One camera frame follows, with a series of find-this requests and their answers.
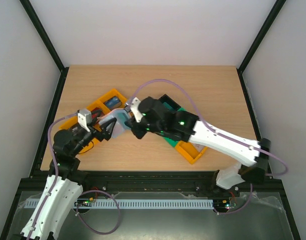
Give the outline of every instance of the robotic arm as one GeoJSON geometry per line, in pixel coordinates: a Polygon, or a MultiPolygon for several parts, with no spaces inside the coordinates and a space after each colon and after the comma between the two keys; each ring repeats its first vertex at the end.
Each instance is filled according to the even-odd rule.
{"type": "Polygon", "coordinates": [[[209,125],[212,129],[210,130],[198,116],[187,111],[170,110],[152,97],[147,97],[143,101],[134,98],[126,109],[133,113],[133,117],[125,124],[138,139],[151,132],[174,141],[207,146],[236,159],[238,164],[217,173],[216,184],[219,187],[227,190],[245,181],[253,184],[264,182],[268,156],[234,140],[265,151],[269,151],[271,144],[269,140],[263,138],[261,141],[256,141],[242,138],[212,125],[209,125]]]}
{"type": "Polygon", "coordinates": [[[100,130],[95,127],[98,124],[97,117],[100,116],[100,112],[83,109],[77,116],[80,126],[77,132],[60,130],[55,134],[53,150],[58,176],[56,178],[55,166],[52,162],[44,191],[34,213],[21,234],[14,235],[12,240],[57,239],[71,207],[83,189],[88,189],[87,173],[78,170],[80,161],[76,155],[93,138],[100,142],[108,141],[126,129],[131,129],[138,139],[142,139],[146,133],[150,132],[174,141],[204,145],[233,157],[239,162],[238,164],[215,172],[216,185],[220,188],[227,190],[245,181],[254,184],[264,182],[268,156],[234,140],[265,151],[269,151],[269,140],[264,138],[256,141],[242,138],[212,125],[209,125],[212,129],[210,130],[197,115],[184,110],[170,110],[158,99],[147,97],[140,101],[134,98],[124,109],[115,109],[102,118],[99,122],[100,130]]]}

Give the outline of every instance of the black wire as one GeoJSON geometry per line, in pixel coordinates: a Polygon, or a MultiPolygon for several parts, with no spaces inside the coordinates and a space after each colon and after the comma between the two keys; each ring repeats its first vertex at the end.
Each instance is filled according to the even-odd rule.
{"type": "Polygon", "coordinates": [[[91,147],[90,149],[88,149],[88,150],[86,150],[86,151],[84,151],[84,152],[79,152],[78,155],[79,155],[79,154],[85,154],[85,153],[87,153],[88,151],[90,151],[92,148],[94,148],[94,142],[91,141],[91,143],[92,143],[92,147],[91,147]]]}

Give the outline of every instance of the black metal frame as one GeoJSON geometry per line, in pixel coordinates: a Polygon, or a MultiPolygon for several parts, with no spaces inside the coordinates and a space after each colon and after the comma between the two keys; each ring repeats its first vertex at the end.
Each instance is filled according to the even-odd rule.
{"type": "MultiPolygon", "coordinates": [[[[0,240],[7,238],[14,213],[17,209],[20,195],[23,191],[42,191],[46,183],[47,173],[41,171],[41,163],[44,156],[44,152],[47,146],[47,130],[50,124],[54,121],[58,105],[60,102],[62,90],[65,84],[65,80],[69,71],[68,67],[64,67],[62,64],[50,38],[48,37],[42,23],[40,22],[35,10],[33,9],[29,0],[20,0],[33,25],[38,31],[41,39],[45,43],[49,53],[54,59],[58,69],[61,71],[61,75],[54,93],[53,101],[46,119],[46,123],[43,129],[40,143],[34,158],[33,166],[30,171],[29,178],[21,179],[19,187],[17,189],[14,201],[9,211],[3,232],[0,240]]],[[[250,96],[246,88],[245,81],[243,79],[243,72],[249,64],[252,56],[256,52],[257,48],[261,44],[263,38],[268,32],[270,26],[273,24],[275,18],[280,12],[286,0],[277,0],[266,18],[263,26],[257,34],[254,42],[252,43],[249,51],[247,52],[240,67],[237,69],[237,73],[240,79],[241,87],[245,97],[248,112],[253,124],[254,132],[258,140],[261,139],[261,133],[258,127],[258,122],[253,111],[250,96]]],[[[105,172],[105,171],[90,171],[89,180],[93,186],[105,187],[106,191],[110,193],[116,192],[183,192],[190,193],[200,197],[210,197],[213,199],[219,196],[210,196],[206,190],[214,175],[213,171],[204,172],[105,172]]],[[[241,183],[238,185],[241,192],[247,192],[250,190],[248,183],[241,183]]],[[[255,185],[254,188],[258,192],[279,192],[282,199],[284,209],[286,210],[287,219],[295,240],[300,239],[300,235],[294,221],[292,211],[286,196],[283,184],[281,180],[272,179],[271,177],[265,178],[265,184],[255,185]]]]}

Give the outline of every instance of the wooden table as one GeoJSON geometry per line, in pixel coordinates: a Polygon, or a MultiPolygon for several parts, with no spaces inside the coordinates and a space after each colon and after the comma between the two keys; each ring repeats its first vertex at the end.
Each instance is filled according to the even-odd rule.
{"type": "MultiPolygon", "coordinates": [[[[234,66],[73,65],[69,68],[55,119],[85,108],[112,88],[129,98],[139,85],[152,79],[168,79],[179,84],[210,124],[244,138],[256,139],[234,66]]],[[[153,83],[137,97],[142,100],[163,94],[194,113],[185,96],[167,83],[153,83]]],[[[59,125],[53,128],[52,137],[59,125]]],[[[214,171],[236,162],[209,148],[191,165],[162,137],[151,133],[138,140],[131,131],[110,141],[104,140],[78,158],[79,169],[89,171],[214,171]]],[[[47,148],[41,169],[48,170],[50,161],[47,148]]]]}

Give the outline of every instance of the blue object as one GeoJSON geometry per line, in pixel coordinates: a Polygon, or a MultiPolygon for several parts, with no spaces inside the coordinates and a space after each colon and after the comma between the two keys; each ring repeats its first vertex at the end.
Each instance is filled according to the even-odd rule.
{"type": "Polygon", "coordinates": [[[104,102],[104,105],[110,109],[117,109],[118,107],[120,107],[122,105],[122,102],[120,101],[120,99],[117,96],[111,97],[109,100],[107,100],[106,102],[104,102]]]}

